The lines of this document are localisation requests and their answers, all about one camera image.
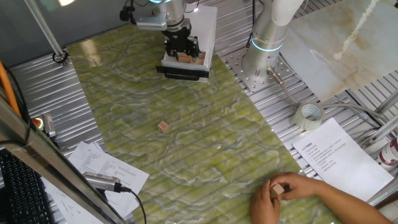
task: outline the black wire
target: black wire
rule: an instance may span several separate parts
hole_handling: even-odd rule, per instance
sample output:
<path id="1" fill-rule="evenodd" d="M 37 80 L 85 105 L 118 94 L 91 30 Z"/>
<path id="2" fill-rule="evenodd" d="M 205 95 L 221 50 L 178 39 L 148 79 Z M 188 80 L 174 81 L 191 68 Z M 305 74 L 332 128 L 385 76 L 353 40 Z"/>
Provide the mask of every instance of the black wire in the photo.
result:
<path id="1" fill-rule="evenodd" d="M 6 145 L 6 144 L 14 144 L 19 147 L 25 147 L 26 144 L 19 142 L 19 141 L 14 141 L 14 140 L 5 140 L 5 141 L 0 141 L 0 146 Z"/>
<path id="2" fill-rule="evenodd" d="M 250 47 L 251 43 L 251 37 L 253 36 L 253 28 L 254 28 L 254 23 L 256 23 L 256 0 L 252 0 L 252 6 L 251 6 L 251 17 L 252 17 L 252 31 L 250 33 L 248 42 L 246 43 L 246 48 Z"/>
<path id="3" fill-rule="evenodd" d="M 191 11 L 189 11 L 189 12 L 185 12 L 185 13 L 191 13 L 191 12 L 193 12 L 195 9 L 197 9 L 198 8 L 198 6 L 199 6 L 199 0 L 198 0 L 198 2 L 197 2 L 197 6 L 194 8 L 194 9 L 192 9 Z"/>
<path id="4" fill-rule="evenodd" d="M 145 7 L 146 5 L 148 5 L 148 3 L 149 3 L 149 1 L 147 1 L 144 5 L 141 5 L 141 4 L 138 4 L 138 3 L 134 2 L 134 4 L 136 4 L 138 6 L 141 6 L 141 7 Z"/>
<path id="5" fill-rule="evenodd" d="M 4 145 L 4 144 L 15 144 L 18 145 L 20 147 L 24 147 L 28 144 L 28 139 L 30 136 L 30 126 L 31 126 L 31 118 L 29 116 L 29 111 L 27 109 L 27 105 L 26 105 L 26 100 L 24 98 L 24 95 L 22 94 L 22 90 L 17 82 L 17 79 L 15 78 L 14 74 L 3 64 L 4 68 L 6 69 L 6 71 L 8 72 L 8 74 L 11 76 L 12 80 L 14 81 L 18 92 L 19 92 L 19 97 L 22 100 L 22 110 L 23 111 L 23 117 L 24 117 L 24 121 L 27 123 L 27 128 L 26 128 L 26 134 L 25 134 L 25 138 L 24 138 L 24 143 L 19 142 L 19 141 L 14 141 L 14 140 L 6 140 L 6 141 L 0 141 L 0 145 Z"/>
<path id="6" fill-rule="evenodd" d="M 133 25 L 137 25 L 136 20 L 134 20 L 134 16 L 132 15 L 132 12 L 133 12 L 132 9 L 134 9 L 133 6 L 132 6 L 133 3 L 134 3 L 134 1 L 133 1 L 133 0 L 130 0 L 130 22 L 131 22 Z"/>
<path id="7" fill-rule="evenodd" d="M 19 84 L 17 82 L 17 79 L 15 78 L 14 74 L 5 65 L 3 65 L 3 66 L 6 69 L 6 71 L 8 72 L 8 74 L 10 74 L 11 78 L 14 80 L 14 83 L 15 83 L 17 89 L 18 89 L 18 92 L 19 92 L 19 96 L 20 96 L 20 98 L 22 100 L 23 112 L 24 112 L 24 117 L 25 117 L 24 120 L 27 123 L 27 129 L 26 129 L 26 134 L 25 134 L 25 143 L 27 144 L 27 141 L 28 141 L 29 135 L 30 135 L 30 121 L 31 121 L 31 118 L 29 116 L 29 110 L 27 109 L 26 100 L 24 98 L 24 95 L 22 94 L 22 90 L 21 90 L 21 88 L 20 88 L 20 86 L 19 86 Z"/>
<path id="8" fill-rule="evenodd" d="M 136 194 L 136 193 L 134 193 L 131 189 L 129 189 L 130 191 L 130 193 L 132 193 L 134 196 L 136 196 L 136 198 L 137 198 L 137 200 L 138 200 L 138 202 L 139 202 L 139 206 L 141 206 L 141 209 L 142 209 L 142 214 L 144 214 L 144 221 L 145 221 L 145 224 L 147 224 L 147 215 L 145 214 L 145 210 L 144 210 L 144 206 L 142 205 L 142 202 L 141 202 L 141 200 L 139 199 L 139 197 L 138 197 L 138 195 Z"/>

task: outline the ridged metal surface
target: ridged metal surface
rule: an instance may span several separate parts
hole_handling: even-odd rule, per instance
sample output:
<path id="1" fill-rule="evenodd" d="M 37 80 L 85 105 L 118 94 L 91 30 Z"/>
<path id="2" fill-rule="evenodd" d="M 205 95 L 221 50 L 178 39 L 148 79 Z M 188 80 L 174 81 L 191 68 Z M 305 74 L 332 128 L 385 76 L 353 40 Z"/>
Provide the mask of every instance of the ridged metal surface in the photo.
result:
<path id="1" fill-rule="evenodd" d="M 375 110 L 387 99 L 394 91 L 398 89 L 398 71 L 392 72 L 376 82 L 368 84 L 364 88 L 354 91 L 358 100 L 363 102 L 366 107 Z M 391 119 L 398 114 L 398 103 L 391 107 L 384 115 Z"/>
<path id="2" fill-rule="evenodd" d="M 300 9 L 295 17 L 300 17 L 333 3 L 335 2 L 332 0 L 312 0 L 308 3 L 307 8 L 305 10 Z M 201 1 L 200 4 L 218 8 L 215 50 L 226 62 L 228 54 L 243 49 L 246 45 L 252 27 L 251 1 L 207 0 Z M 262 5 L 257 2 L 256 14 L 258 15 L 261 10 Z M 60 146 L 65 146 L 70 153 L 80 141 L 84 141 L 87 143 L 98 142 L 105 149 L 100 131 L 81 89 L 73 65 L 62 68 L 61 65 L 52 61 L 51 55 L 48 55 L 16 66 L 11 70 L 21 84 L 30 115 L 34 117 L 43 113 L 52 114 L 57 131 L 55 140 Z M 277 85 L 269 85 L 253 94 L 244 87 L 236 74 L 235 77 L 290 153 L 303 167 L 304 172 L 311 177 L 316 177 L 313 169 L 292 148 L 292 143 L 305 136 L 305 132 L 299 130 L 296 125 L 289 123 L 289 118 L 295 113 L 296 107 L 286 97 L 282 89 Z M 299 101 L 318 101 L 304 82 L 294 74 L 290 74 L 285 79 L 285 83 L 293 96 Z M 347 92 L 340 93 L 336 97 L 346 103 L 355 103 Z M 336 102 L 338 100 L 332 98 L 325 103 Z M 327 118 L 334 117 L 357 142 L 375 132 L 373 126 L 348 108 L 328 109 L 326 116 Z M 52 200 L 50 205 L 58 223 L 65 223 L 65 219 Z"/>

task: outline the marble mat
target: marble mat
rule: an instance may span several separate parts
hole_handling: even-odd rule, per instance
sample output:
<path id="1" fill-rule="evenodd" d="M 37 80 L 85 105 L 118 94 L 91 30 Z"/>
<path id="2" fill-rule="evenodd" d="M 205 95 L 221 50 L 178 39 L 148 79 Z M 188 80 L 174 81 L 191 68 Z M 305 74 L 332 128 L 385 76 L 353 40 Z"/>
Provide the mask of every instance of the marble mat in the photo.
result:
<path id="1" fill-rule="evenodd" d="M 148 223 L 250 223 L 259 186 L 300 167 L 219 57 L 207 83 L 156 73 L 163 41 L 123 26 L 68 46 L 105 145 L 150 175 L 139 193 Z M 280 222 L 339 223 L 315 197 L 282 202 Z"/>

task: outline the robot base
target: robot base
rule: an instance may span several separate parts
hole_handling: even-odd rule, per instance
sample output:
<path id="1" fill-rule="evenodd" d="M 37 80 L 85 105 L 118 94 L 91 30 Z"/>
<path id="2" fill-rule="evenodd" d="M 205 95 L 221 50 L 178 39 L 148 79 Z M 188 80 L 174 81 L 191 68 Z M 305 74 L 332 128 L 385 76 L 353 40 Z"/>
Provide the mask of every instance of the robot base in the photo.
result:
<path id="1" fill-rule="evenodd" d="M 246 51 L 247 49 L 241 49 L 229 54 L 227 56 L 227 61 L 231 65 L 233 71 L 247 86 L 248 90 L 252 92 L 257 92 L 275 83 L 274 79 L 267 75 L 259 75 L 256 77 L 256 74 L 246 74 L 244 72 L 244 70 L 242 69 L 241 61 Z M 290 71 L 288 66 L 286 66 L 286 64 L 282 62 L 280 58 L 278 60 L 278 68 L 275 68 L 275 70 L 282 79 L 292 74 L 292 71 Z"/>

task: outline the paper sheet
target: paper sheet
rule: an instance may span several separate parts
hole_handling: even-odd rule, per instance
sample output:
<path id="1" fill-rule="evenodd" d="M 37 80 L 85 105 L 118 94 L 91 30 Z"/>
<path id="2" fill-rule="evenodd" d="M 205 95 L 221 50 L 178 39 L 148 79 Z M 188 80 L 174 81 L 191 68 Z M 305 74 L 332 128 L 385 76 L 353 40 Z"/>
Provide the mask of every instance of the paper sheet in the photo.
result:
<path id="1" fill-rule="evenodd" d="M 393 179 L 333 118 L 293 146 L 326 183 L 364 201 Z"/>
<path id="2" fill-rule="evenodd" d="M 117 177 L 121 179 L 123 185 L 132 189 L 136 194 L 139 193 L 149 176 L 104 153 L 98 144 L 88 145 L 81 142 L 68 159 L 81 173 L 89 171 Z M 43 181 L 46 186 L 45 191 L 52 196 L 68 223 L 101 223 L 51 183 L 45 179 Z M 123 217 L 128 216 L 139 206 L 133 194 L 116 192 L 105 192 L 105 194 L 109 204 Z"/>

